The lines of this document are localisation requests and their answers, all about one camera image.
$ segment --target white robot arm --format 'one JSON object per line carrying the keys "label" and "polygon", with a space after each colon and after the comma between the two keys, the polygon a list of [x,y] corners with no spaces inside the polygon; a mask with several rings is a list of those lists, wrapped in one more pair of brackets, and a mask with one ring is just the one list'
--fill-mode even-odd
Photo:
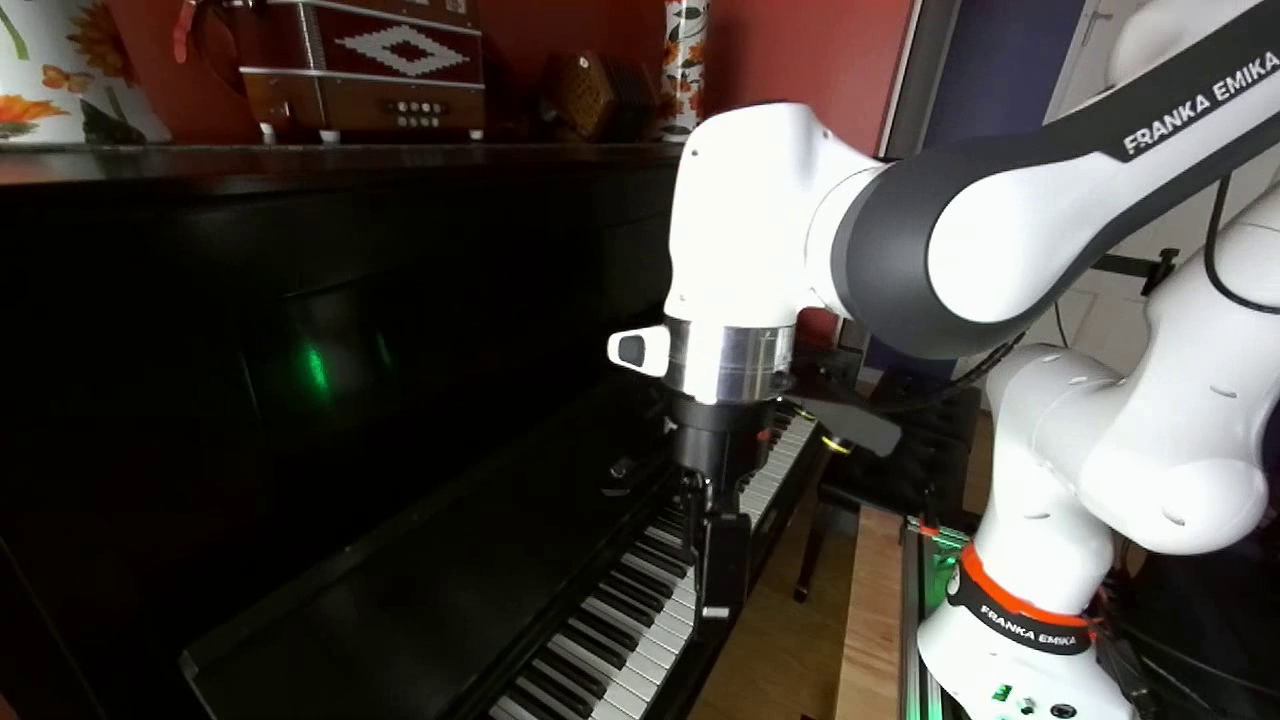
{"label": "white robot arm", "polygon": [[[1277,140],[1280,0],[1225,11],[1033,135],[901,162],[850,153],[800,104],[702,118],[676,177],[667,324],[609,341],[615,363],[682,398],[678,464],[709,487],[702,621],[734,601],[734,569],[716,560],[748,467],[730,434],[781,394],[800,307],[856,315],[909,356],[998,346],[1111,245]],[[1280,390],[1277,266],[1280,198],[1263,198],[1158,288],[1127,381],[1050,346],[992,372],[992,502],[950,603],[919,629],[922,663],[973,714],[1132,714],[1083,612],[1111,533],[1211,550],[1255,529]]]}

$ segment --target piano keyboard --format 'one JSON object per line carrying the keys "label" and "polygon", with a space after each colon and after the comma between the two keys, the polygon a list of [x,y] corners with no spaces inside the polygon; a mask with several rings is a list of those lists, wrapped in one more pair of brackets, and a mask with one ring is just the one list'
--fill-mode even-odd
{"label": "piano keyboard", "polygon": [[[740,491],[751,533],[793,475],[814,422],[795,414]],[[661,513],[604,579],[532,653],[491,720],[640,720],[696,629],[696,573],[682,516]]]}

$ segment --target wooden floor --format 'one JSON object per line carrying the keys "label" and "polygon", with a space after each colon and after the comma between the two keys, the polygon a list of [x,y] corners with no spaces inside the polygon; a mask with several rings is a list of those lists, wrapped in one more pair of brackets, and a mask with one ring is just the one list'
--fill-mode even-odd
{"label": "wooden floor", "polygon": [[[967,507],[983,507],[987,467],[992,422],[983,414],[967,460]],[[856,524],[845,519],[827,533],[813,590],[800,603],[793,590],[813,507],[814,494],[809,487],[762,562],[762,575],[740,614],[740,629],[726,634],[690,720],[831,720]]]}

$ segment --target piano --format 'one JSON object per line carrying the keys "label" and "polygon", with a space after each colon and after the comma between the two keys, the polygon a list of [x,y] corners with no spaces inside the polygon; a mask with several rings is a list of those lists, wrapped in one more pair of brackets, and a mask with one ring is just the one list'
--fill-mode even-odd
{"label": "piano", "polygon": [[[670,177],[609,145],[2,153],[0,696],[678,714],[722,634],[655,394],[604,358],[661,315]],[[781,422],[756,557],[814,460]]]}
{"label": "piano", "polygon": [[[682,714],[722,634],[690,621],[663,419],[625,394],[586,390],[184,647],[206,714]],[[814,460],[813,419],[782,414],[745,482],[756,557]]]}

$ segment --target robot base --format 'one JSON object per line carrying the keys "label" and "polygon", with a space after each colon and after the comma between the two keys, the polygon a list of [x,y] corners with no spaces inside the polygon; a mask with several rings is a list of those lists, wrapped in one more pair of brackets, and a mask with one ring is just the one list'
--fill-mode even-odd
{"label": "robot base", "polygon": [[1027,653],[950,603],[919,625],[915,647],[973,720],[1135,720],[1093,647]]}

